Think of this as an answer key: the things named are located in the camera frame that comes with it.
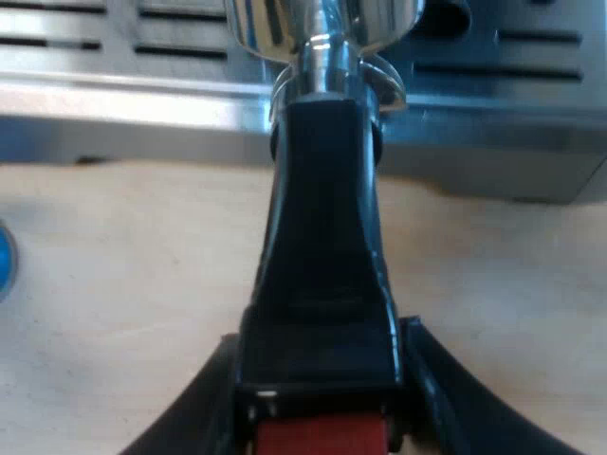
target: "stainless steel panel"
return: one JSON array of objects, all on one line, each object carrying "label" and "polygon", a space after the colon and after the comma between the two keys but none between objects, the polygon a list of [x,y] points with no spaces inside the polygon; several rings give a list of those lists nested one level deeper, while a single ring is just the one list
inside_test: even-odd
[{"label": "stainless steel panel", "polygon": [[[0,128],[11,137],[3,141],[0,159],[69,162],[79,155],[149,154],[215,161],[225,153],[267,162],[259,156],[267,156],[269,94],[281,67],[238,48],[221,0],[12,3],[0,8]],[[529,160],[543,157],[546,166],[567,162],[573,168],[578,162],[581,174],[564,176],[559,191],[553,191],[560,192],[560,200],[564,193],[577,194],[580,182],[592,175],[591,164],[607,154],[605,3],[469,0],[472,21],[464,36],[408,37],[386,49],[382,55],[404,80],[410,106],[386,124],[387,142],[400,151],[391,147],[386,156],[394,154],[401,163],[387,160],[388,168],[416,170],[450,188],[465,174],[470,188],[482,189],[487,177],[464,173],[452,156],[473,167],[487,164],[490,151],[528,154]],[[96,9],[83,12],[87,8],[80,7],[87,5]],[[497,39],[500,31],[531,39],[505,42]],[[98,40],[101,47],[65,48],[65,43],[54,45],[57,40]],[[139,45],[159,50],[137,53]],[[184,55],[184,48],[193,49],[192,55]],[[205,54],[209,50],[225,54]],[[89,125],[88,131],[91,124],[100,139],[85,150],[79,127]],[[138,136],[144,131],[155,140]],[[172,145],[151,131],[162,131]],[[210,152],[205,144],[214,147],[217,135],[223,142]],[[164,153],[155,145],[160,143]],[[244,149],[219,152],[228,145]],[[257,146],[264,149],[253,150]],[[412,147],[432,150],[432,160],[420,161],[432,169],[419,172],[412,166],[419,158],[413,149],[407,151]],[[487,160],[464,149],[485,151]],[[549,158],[552,154],[579,161]],[[499,167],[482,169],[494,173],[497,192],[535,191],[518,184],[512,173],[500,177]],[[519,180],[530,182],[527,174]],[[544,196],[550,193],[546,188]]]}]

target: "black handle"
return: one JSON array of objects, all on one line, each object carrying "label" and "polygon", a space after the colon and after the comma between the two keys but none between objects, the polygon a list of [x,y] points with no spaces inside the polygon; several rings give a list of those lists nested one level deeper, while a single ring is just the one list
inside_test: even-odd
[{"label": "black handle", "polygon": [[375,190],[378,134],[348,100],[292,104],[277,128],[265,246],[241,325],[240,401],[394,388],[401,371]]},{"label": "black handle", "polygon": [[[403,357],[446,455],[580,455],[514,411],[467,372],[419,318],[401,321]],[[412,425],[422,428],[421,415]]]},{"label": "black handle", "polygon": [[233,369],[237,336],[223,337],[175,402],[121,455],[235,455]]}]

